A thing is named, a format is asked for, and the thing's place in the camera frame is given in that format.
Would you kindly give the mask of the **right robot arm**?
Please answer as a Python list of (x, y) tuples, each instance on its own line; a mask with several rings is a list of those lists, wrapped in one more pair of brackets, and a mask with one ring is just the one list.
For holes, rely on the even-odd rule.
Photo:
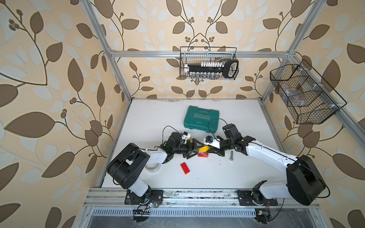
[(227, 150), (235, 150), (259, 159), (286, 175), (285, 180), (262, 180), (256, 184), (250, 195), (254, 204), (260, 206), (265, 200), (288, 198), (309, 206), (328, 188), (308, 156), (295, 157), (272, 149), (251, 136), (242, 136), (234, 124), (228, 124), (222, 129), (225, 139), (213, 136), (204, 139), (204, 144), (211, 147), (210, 153), (224, 156)]

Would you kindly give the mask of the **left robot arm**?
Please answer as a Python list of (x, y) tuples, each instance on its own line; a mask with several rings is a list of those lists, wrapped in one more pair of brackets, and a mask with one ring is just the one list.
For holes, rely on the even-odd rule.
[(173, 132), (167, 141), (155, 149), (142, 149), (135, 143), (129, 143), (108, 164), (106, 172), (112, 177), (115, 185), (130, 190), (139, 200), (145, 200), (150, 198), (151, 187), (140, 178), (144, 169), (155, 172), (176, 154), (190, 159), (204, 146), (195, 138), (191, 139), (187, 132)]

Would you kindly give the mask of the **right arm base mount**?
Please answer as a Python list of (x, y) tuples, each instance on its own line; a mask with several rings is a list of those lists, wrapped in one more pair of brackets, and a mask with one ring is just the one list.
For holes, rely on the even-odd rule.
[(260, 191), (237, 190), (240, 206), (278, 206), (276, 199), (266, 199)]

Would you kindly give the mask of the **yellow lego brick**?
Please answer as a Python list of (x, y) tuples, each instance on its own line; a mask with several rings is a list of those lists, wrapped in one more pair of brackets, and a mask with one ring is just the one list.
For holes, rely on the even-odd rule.
[(204, 146), (204, 147), (199, 148), (198, 152), (206, 153), (209, 150), (210, 150), (210, 146)]

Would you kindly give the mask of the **red lego brick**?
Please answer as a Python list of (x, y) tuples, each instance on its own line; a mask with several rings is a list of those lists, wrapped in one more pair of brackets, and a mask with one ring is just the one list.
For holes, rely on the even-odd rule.
[(209, 154), (207, 152), (198, 152), (198, 157), (208, 158)]
[(185, 162), (180, 164), (180, 166), (181, 166), (181, 168), (182, 168), (185, 175), (190, 173), (190, 169), (189, 169), (189, 167), (187, 166), (187, 164)]

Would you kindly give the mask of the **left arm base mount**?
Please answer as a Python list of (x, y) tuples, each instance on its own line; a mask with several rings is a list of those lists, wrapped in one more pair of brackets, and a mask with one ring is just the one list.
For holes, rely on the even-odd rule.
[(147, 190), (147, 192), (139, 197), (130, 190), (127, 190), (125, 196), (125, 205), (147, 205), (160, 206), (163, 203), (163, 190)]

